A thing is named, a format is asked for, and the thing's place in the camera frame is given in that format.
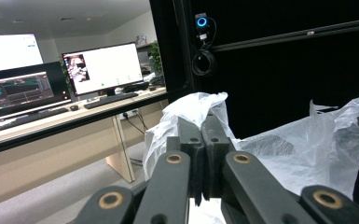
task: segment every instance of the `potted plant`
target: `potted plant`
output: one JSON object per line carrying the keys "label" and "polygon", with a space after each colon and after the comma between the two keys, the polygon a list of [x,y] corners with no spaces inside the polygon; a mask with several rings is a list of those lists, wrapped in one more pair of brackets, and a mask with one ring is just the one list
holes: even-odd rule
{"label": "potted plant", "polygon": [[161,56],[159,55],[159,43],[157,42],[157,40],[150,44],[150,56],[151,56],[150,65],[154,70],[156,77],[162,76],[163,75],[162,63],[161,63]]}

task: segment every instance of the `ceiling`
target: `ceiling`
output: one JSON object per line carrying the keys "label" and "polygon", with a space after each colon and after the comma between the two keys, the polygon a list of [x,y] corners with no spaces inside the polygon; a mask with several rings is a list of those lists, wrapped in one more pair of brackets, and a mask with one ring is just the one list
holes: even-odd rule
{"label": "ceiling", "polygon": [[0,0],[0,35],[104,35],[149,10],[148,0]]}

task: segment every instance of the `keyboard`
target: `keyboard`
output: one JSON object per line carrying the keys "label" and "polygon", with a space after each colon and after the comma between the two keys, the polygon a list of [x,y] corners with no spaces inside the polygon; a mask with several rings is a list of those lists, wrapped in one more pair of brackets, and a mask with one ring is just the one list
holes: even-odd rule
{"label": "keyboard", "polygon": [[113,96],[106,96],[105,98],[100,99],[97,102],[92,102],[92,103],[86,104],[86,105],[84,105],[84,107],[86,109],[92,109],[92,108],[95,108],[95,107],[98,107],[101,105],[109,105],[114,102],[129,99],[129,98],[132,98],[135,96],[138,96],[138,93],[129,92],[129,93],[121,93],[121,94],[117,94],[117,95],[113,95]]}
{"label": "keyboard", "polygon": [[16,126],[19,126],[19,125],[22,125],[22,124],[25,124],[25,123],[29,123],[29,122],[32,122],[32,121],[36,121],[36,120],[39,120],[39,119],[45,119],[45,118],[48,118],[48,117],[51,117],[51,116],[54,116],[54,115],[58,115],[58,114],[61,114],[61,113],[65,113],[65,112],[68,112],[68,111],[69,110],[67,108],[62,107],[62,108],[55,109],[55,110],[47,110],[47,111],[44,111],[44,112],[31,114],[31,115],[28,115],[28,116],[23,117],[23,118],[15,119],[15,120],[11,121],[10,123],[7,123],[7,124],[4,124],[4,125],[0,126],[0,131],[3,131],[5,129],[9,129],[9,128],[13,128],[13,127],[16,127]]}

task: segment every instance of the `blue light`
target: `blue light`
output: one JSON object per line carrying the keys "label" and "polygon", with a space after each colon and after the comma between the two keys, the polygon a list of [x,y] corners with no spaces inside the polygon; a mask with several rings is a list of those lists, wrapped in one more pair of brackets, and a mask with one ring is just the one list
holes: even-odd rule
{"label": "blue light", "polygon": [[197,25],[200,26],[200,27],[202,27],[202,26],[205,26],[205,25],[206,25],[206,22],[207,22],[206,18],[205,18],[205,17],[201,17],[201,18],[199,18],[199,19],[197,20]]}

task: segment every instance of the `plastic bag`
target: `plastic bag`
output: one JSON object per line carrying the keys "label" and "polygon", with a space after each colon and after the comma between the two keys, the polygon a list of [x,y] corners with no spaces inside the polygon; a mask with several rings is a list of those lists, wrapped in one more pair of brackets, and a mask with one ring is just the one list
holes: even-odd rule
{"label": "plastic bag", "polygon": [[200,129],[211,109],[222,123],[226,135],[234,138],[234,134],[228,127],[225,103],[227,97],[225,92],[218,94],[198,92],[184,96],[168,105],[162,111],[163,116],[160,123],[145,133],[147,148],[144,154],[145,179],[150,178],[159,156],[166,151],[167,137],[178,135],[177,119],[179,117],[196,124]]}
{"label": "plastic bag", "polygon": [[314,107],[310,103],[307,118],[238,144],[295,194],[309,185],[325,185],[352,198],[359,170],[359,98],[333,112],[317,113]]}

